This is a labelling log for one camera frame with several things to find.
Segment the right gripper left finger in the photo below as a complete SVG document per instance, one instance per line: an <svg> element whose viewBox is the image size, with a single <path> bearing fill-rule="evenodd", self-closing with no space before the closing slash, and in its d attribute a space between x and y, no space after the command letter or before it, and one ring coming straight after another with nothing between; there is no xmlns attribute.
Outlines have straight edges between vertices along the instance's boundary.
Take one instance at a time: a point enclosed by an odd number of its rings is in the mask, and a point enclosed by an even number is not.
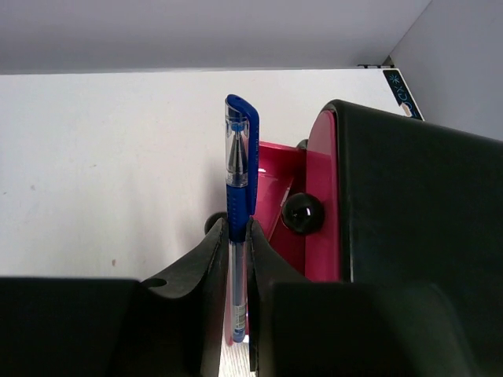
<svg viewBox="0 0 503 377"><path fill-rule="evenodd" d="M4 376L216 376L228 225L143 280L4 277Z"/></svg>

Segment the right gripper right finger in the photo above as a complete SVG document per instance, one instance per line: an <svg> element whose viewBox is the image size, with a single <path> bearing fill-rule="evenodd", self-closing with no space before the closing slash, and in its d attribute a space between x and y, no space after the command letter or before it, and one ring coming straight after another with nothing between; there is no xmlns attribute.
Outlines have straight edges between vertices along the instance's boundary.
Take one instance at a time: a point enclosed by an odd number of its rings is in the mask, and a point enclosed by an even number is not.
<svg viewBox="0 0 503 377"><path fill-rule="evenodd" d="M434 284L315 283L247 226L250 369L258 376L499 376L502 314L463 320Z"/></svg>

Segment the black pink drawer organizer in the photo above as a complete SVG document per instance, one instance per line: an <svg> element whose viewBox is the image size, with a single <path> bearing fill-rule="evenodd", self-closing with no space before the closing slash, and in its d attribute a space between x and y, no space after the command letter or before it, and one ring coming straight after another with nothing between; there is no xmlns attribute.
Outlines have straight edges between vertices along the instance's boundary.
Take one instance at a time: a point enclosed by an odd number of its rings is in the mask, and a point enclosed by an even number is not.
<svg viewBox="0 0 503 377"><path fill-rule="evenodd" d="M250 221L312 282L434 284L463 320L502 314L500 141L331 101L306 149L259 142Z"/></svg>

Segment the blue gel pen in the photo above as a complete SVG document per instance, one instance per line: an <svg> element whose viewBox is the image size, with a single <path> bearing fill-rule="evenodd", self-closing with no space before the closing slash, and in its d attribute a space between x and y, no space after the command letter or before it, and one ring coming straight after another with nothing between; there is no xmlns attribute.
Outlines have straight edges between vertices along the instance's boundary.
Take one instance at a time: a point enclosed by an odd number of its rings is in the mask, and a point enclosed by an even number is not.
<svg viewBox="0 0 503 377"><path fill-rule="evenodd" d="M231 339L245 337L245 237L255 214L259 180L259 113L242 97L230 94L226 111L226 209L229 226Z"/></svg>

